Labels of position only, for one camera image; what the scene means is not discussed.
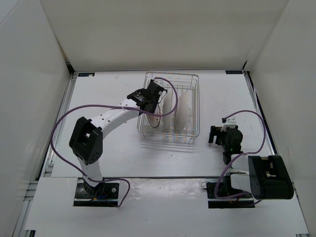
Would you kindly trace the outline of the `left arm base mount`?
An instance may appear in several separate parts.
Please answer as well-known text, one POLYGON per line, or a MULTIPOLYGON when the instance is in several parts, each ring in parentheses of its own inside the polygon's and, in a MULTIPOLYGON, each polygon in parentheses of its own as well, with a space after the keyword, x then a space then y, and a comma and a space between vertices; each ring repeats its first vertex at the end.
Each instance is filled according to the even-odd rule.
POLYGON ((117 207, 119 183, 101 183, 90 187, 79 179, 74 194, 73 206, 76 207, 117 207))

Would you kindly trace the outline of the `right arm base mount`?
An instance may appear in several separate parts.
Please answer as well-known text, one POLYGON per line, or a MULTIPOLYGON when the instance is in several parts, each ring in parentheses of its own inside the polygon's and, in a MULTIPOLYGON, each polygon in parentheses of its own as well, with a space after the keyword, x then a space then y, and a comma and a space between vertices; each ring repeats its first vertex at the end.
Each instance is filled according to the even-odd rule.
MULTIPOLYGON (((238 208, 254 208, 254 199, 251 194, 238 195, 228 199, 218 199, 214 195, 216 182, 204 181, 201 183, 201 188, 207 192, 208 208, 209 209, 238 209, 238 208)), ((219 184, 217 195, 218 197, 233 196, 243 193, 242 190, 234 189, 230 184, 219 184)))

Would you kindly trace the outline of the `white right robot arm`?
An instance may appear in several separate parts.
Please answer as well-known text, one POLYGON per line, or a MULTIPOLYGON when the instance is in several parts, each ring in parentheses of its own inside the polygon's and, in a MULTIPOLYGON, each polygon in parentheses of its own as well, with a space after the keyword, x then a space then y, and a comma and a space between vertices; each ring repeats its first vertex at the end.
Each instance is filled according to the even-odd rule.
POLYGON ((294 187, 282 157, 243 153, 242 139, 243 134, 237 125, 226 129, 210 127, 208 142, 223 148, 223 162, 232 171, 224 173, 219 185, 216 182, 206 184, 208 197, 292 199, 294 187))

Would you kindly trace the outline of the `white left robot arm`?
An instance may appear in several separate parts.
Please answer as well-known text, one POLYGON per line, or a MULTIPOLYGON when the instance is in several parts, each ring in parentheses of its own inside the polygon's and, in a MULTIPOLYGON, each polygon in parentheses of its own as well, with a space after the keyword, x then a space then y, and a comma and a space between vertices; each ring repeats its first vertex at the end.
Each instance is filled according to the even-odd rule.
POLYGON ((98 161, 103 152, 103 139, 123 123, 140 116, 143 111, 154 113, 164 91, 162 83, 152 79, 147 88, 134 91, 119 104, 124 109, 110 109, 99 116, 77 120, 69 146, 84 172, 84 189, 93 198, 105 192, 104 185, 100 183, 103 176, 98 161))

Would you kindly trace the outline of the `plate with orange sunburst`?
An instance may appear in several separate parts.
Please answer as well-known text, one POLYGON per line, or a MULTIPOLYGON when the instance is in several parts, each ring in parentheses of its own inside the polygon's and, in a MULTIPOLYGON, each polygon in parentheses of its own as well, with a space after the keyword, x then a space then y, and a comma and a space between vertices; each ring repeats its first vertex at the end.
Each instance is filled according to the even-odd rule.
POLYGON ((146 118, 147 118, 147 121, 148 121, 149 125, 152 128, 158 128, 159 125, 160 125, 160 121, 161 121, 161 117, 159 117, 159 115, 161 115, 161 108, 160 108, 159 104, 157 104, 157 107, 155 109, 154 114, 155 114, 155 116, 153 116, 153 115, 146 115, 146 118))

